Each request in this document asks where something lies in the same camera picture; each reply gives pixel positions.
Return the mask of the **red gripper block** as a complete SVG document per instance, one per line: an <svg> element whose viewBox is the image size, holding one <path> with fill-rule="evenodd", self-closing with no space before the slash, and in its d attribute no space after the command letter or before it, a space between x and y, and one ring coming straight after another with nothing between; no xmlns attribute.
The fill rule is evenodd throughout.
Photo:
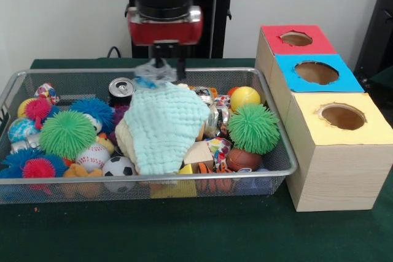
<svg viewBox="0 0 393 262"><path fill-rule="evenodd" d="M142 16L136 7L129 7L126 12L128 29L132 41L137 46L154 45L155 67L165 65L163 54L165 47L160 44L175 43L195 45L200 41L203 30L203 13L200 7L192 6L189 13L178 20L155 21ZM177 79L186 77L186 59L177 59Z"/></svg>

